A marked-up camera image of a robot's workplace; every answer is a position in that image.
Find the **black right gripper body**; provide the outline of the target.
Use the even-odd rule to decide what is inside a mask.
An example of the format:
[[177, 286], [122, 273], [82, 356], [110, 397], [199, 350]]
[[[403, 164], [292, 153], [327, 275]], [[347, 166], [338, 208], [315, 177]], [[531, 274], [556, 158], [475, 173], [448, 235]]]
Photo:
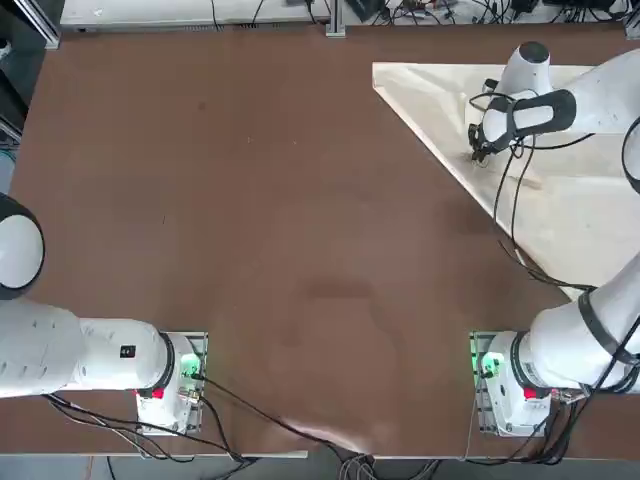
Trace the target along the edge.
[[486, 138], [481, 123], [468, 125], [468, 140], [474, 153], [490, 153], [492, 151], [492, 143]]

